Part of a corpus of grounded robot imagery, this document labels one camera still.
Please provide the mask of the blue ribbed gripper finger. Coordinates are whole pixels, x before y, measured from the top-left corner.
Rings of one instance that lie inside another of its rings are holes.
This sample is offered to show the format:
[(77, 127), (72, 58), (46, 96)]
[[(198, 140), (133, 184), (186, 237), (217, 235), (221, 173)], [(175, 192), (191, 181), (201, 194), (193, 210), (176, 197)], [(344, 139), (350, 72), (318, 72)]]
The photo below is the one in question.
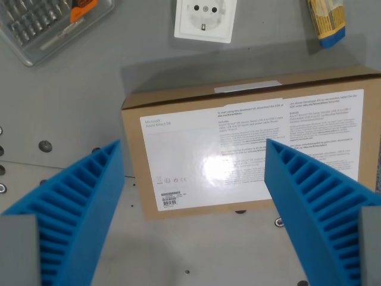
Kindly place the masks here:
[(42, 285), (90, 285), (124, 187), (120, 141), (30, 191), (3, 214), (38, 224)]
[(264, 181), (310, 285), (380, 284), (380, 196), (274, 140)]

